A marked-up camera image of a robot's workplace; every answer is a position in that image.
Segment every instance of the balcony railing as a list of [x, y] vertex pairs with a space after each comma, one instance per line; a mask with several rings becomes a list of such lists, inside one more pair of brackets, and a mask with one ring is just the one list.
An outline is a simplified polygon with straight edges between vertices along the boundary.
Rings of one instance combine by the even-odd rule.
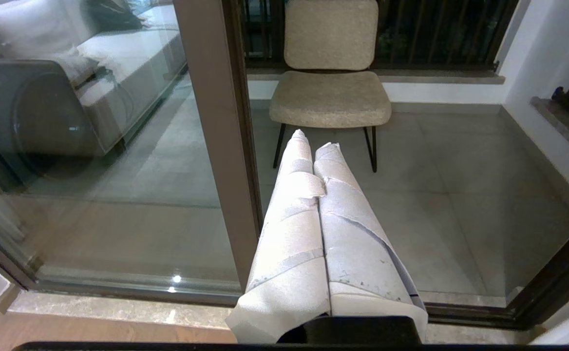
[[[247, 67], [285, 68], [287, 0], [239, 0]], [[518, 0], [378, 0], [372, 69], [481, 70], [494, 57]]]

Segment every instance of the window sill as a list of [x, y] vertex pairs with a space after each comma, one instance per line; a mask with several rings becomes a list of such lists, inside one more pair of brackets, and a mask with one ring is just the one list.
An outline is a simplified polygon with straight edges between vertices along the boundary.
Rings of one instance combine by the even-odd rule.
[[[372, 69], [383, 83], [434, 83], [434, 84], [493, 84], [501, 85], [505, 77], [492, 72], [478, 71], [427, 71], [402, 69]], [[248, 68], [248, 80], [280, 80], [284, 69]]]

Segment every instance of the glass door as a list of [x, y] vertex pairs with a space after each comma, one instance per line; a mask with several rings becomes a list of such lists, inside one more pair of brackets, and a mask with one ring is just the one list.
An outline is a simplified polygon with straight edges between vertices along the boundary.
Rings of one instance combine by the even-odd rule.
[[225, 2], [0, 0], [0, 262], [20, 284], [240, 296], [260, 205]]

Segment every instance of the chair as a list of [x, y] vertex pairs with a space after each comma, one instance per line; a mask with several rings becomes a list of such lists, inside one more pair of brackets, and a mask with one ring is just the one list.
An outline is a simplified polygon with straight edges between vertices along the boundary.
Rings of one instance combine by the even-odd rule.
[[[391, 102], [378, 76], [367, 69], [373, 62], [378, 29], [376, 0], [290, 0], [284, 22], [284, 60], [298, 70], [283, 74], [269, 107], [280, 135], [273, 167], [287, 125], [316, 128], [362, 127], [378, 170], [376, 126], [388, 122]], [[353, 71], [331, 73], [329, 70]], [[371, 141], [367, 127], [371, 127]]]

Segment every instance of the wooden floor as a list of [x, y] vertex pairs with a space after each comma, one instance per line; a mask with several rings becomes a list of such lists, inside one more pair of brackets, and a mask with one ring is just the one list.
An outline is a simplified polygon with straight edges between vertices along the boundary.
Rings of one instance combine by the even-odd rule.
[[231, 331], [89, 318], [0, 314], [0, 351], [31, 341], [234, 343]]

